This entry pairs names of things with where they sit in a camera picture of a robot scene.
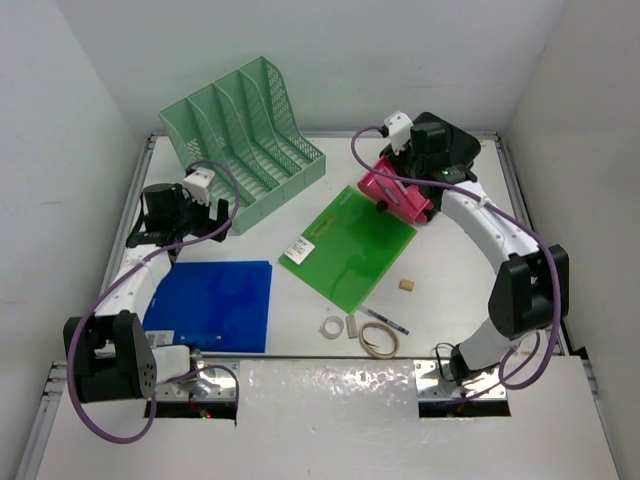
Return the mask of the pink pen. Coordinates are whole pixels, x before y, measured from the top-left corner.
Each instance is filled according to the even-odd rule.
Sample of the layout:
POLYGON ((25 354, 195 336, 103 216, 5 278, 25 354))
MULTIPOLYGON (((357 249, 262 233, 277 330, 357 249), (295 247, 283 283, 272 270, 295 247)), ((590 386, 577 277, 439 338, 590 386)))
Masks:
POLYGON ((398 181, 398 180, 396 180, 395 183, 398 186, 398 188, 400 189, 400 191, 403 193, 403 195, 408 196, 408 190, 404 186, 404 184, 401 181, 398 181))

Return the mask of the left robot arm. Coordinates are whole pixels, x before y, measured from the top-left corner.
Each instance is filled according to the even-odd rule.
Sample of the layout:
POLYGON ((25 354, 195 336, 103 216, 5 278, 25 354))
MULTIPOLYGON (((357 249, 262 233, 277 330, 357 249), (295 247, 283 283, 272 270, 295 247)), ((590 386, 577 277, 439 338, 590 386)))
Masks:
POLYGON ((225 240, 229 203, 211 201, 213 183, 211 172, 196 171, 143 189, 116 279, 86 321, 72 317, 63 329, 79 403, 148 398, 162 380, 188 368, 187 349, 154 354, 143 320, 186 237, 225 240))

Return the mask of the purple capped pen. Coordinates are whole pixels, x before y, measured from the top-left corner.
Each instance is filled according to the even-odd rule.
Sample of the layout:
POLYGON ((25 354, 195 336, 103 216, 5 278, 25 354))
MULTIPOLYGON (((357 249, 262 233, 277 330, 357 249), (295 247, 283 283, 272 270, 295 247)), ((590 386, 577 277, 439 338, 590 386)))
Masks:
POLYGON ((399 325, 397 322, 389 319, 388 317, 376 312, 373 309, 370 309, 370 308, 368 308, 366 306, 361 306, 360 310, 363 313, 369 315, 370 317, 375 318, 375 319, 383 322, 387 326, 391 327, 392 329, 395 329, 396 331, 400 332, 401 334, 403 334, 405 336, 408 336, 410 334, 408 329, 406 329, 405 327, 399 325))

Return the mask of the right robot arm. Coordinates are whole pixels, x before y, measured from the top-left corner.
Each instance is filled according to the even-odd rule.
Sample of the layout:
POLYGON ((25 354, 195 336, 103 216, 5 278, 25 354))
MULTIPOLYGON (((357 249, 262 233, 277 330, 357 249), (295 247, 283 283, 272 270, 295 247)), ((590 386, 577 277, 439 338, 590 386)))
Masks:
POLYGON ((568 312, 568 253, 546 245, 488 197, 473 171, 481 146, 472 135, 428 112, 416 119, 395 112, 377 130, 389 142, 375 166, 384 191, 416 192, 426 202, 421 212, 454 221, 495 272, 487 319, 451 351, 452 380, 461 385, 503 368, 525 338, 547 331, 538 368, 528 379, 506 386, 520 390, 532 385, 550 363, 568 312))

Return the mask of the small tan eraser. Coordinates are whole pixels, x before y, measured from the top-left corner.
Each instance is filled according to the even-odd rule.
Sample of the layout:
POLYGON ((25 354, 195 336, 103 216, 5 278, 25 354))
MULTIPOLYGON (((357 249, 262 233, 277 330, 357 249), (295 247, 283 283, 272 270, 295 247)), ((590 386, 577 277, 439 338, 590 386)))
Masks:
POLYGON ((414 282, 411 280, 401 280, 399 288, 406 291, 412 291, 414 289, 414 282))

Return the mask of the blue pen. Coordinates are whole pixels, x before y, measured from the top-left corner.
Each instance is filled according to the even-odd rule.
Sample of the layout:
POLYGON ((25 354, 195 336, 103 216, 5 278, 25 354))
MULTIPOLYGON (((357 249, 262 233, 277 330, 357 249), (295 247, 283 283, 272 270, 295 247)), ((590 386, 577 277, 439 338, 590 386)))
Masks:
POLYGON ((375 182, 379 189, 389 198, 394 205, 399 205, 398 198, 393 193, 394 179, 390 178, 384 170, 380 170, 375 175, 375 182))

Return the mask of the pink top drawer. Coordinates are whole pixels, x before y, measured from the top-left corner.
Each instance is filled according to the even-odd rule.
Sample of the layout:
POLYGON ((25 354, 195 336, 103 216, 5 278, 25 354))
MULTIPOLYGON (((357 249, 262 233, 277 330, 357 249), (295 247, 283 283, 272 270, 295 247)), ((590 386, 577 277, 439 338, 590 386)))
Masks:
POLYGON ((371 172, 365 174, 359 180, 357 186, 364 195, 374 201, 378 212, 391 213, 410 225, 426 224, 434 217, 434 203, 421 194, 417 185, 404 185, 408 190, 408 196, 405 196, 396 185, 396 180, 394 180, 393 193, 400 202, 399 205, 394 205, 379 189, 375 182, 375 175, 371 172))

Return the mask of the white eraser block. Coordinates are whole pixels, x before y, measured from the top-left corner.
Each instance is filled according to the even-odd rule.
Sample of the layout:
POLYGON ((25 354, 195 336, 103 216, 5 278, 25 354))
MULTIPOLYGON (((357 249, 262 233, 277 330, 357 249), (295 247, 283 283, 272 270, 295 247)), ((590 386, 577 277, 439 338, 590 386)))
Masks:
POLYGON ((347 315, 345 317, 345 323, 347 327, 347 335, 349 339, 355 339, 358 337, 358 327, 355 317, 353 315, 347 315))

